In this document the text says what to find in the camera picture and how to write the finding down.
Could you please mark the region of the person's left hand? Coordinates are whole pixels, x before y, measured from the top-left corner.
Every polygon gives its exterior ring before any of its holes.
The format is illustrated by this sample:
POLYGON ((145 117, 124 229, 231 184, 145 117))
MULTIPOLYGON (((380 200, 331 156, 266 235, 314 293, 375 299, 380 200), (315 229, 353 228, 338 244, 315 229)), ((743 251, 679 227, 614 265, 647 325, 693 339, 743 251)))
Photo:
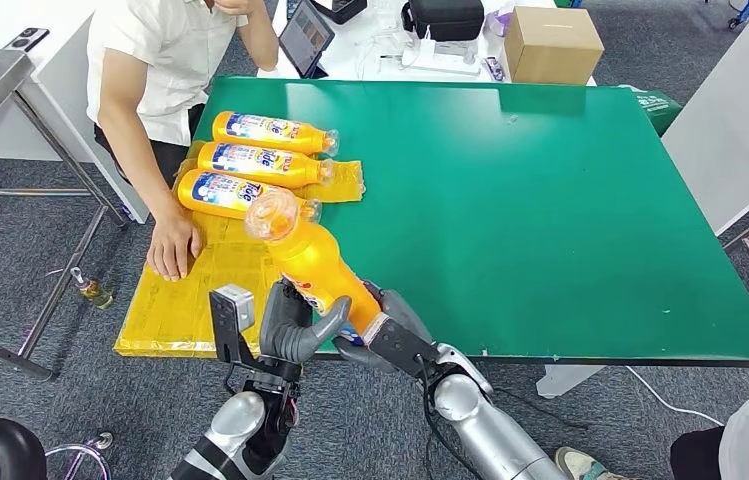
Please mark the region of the person's left hand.
POLYGON ((219 11, 237 16, 249 16, 264 9, 260 0, 214 0, 213 3, 219 11))

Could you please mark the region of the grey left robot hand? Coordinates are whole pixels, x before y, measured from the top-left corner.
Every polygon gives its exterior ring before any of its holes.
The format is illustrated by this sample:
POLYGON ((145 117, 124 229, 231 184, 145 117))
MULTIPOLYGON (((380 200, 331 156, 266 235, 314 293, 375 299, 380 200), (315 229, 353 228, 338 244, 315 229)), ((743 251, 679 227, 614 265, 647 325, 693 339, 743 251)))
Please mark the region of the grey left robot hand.
POLYGON ((260 353, 292 363, 307 361, 348 321, 351 306, 349 297, 339 297, 329 311, 313 323, 312 305, 295 286, 288 280, 275 282, 263 312, 260 353))

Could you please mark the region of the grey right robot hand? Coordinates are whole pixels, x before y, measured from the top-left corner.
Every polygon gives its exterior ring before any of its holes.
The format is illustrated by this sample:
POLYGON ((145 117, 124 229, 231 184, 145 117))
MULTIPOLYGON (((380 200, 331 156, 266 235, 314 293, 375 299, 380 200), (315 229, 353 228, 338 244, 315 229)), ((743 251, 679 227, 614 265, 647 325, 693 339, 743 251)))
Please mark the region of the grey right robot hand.
MULTIPOLYGON (((426 343, 431 344, 433 342, 433 338, 428 328, 397 291, 392 289, 381 289, 379 286, 368 280, 364 280, 363 284, 388 316, 393 318, 403 327, 412 331, 426 343)), ((393 365, 371 352, 365 346, 355 345, 341 336, 334 337, 332 339, 332 344, 338 354, 349 362, 355 362, 359 365, 373 368, 388 374, 397 372, 397 369, 393 365)))

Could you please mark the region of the person's right hand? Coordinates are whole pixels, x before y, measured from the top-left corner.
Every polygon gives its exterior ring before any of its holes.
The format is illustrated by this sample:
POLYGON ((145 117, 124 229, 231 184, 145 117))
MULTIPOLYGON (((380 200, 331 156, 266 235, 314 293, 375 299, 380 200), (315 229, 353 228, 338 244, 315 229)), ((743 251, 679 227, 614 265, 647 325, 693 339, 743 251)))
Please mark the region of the person's right hand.
POLYGON ((188 275, 190 262, 202 247, 197 225, 187 213, 175 210, 155 220, 146 263, 163 279, 178 281, 188 275))

